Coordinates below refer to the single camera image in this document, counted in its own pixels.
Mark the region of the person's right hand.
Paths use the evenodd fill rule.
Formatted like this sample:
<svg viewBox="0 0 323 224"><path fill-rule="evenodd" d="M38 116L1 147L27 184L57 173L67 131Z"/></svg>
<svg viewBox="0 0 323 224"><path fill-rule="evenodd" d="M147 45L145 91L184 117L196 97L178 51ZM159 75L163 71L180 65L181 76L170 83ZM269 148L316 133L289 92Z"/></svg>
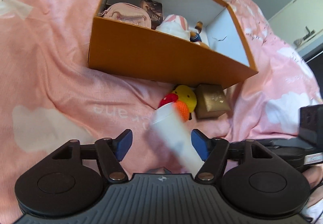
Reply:
<svg viewBox="0 0 323 224"><path fill-rule="evenodd" d="M322 211L322 165L315 165L305 172L303 175L310 184L310 188L314 189L310 195L307 205L305 206L306 211L309 212L320 212Z"/></svg>

